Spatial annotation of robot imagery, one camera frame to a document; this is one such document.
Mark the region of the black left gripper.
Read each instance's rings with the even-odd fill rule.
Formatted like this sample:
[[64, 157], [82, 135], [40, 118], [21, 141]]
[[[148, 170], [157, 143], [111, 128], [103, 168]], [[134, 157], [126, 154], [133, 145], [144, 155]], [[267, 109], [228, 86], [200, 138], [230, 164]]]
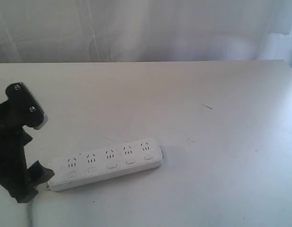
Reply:
[[38, 194], [35, 188], [48, 182], [54, 171], [34, 162], [27, 168], [24, 146], [32, 137], [18, 127], [12, 118], [8, 100], [0, 104], [0, 182], [6, 182], [7, 190], [17, 203], [29, 203]]

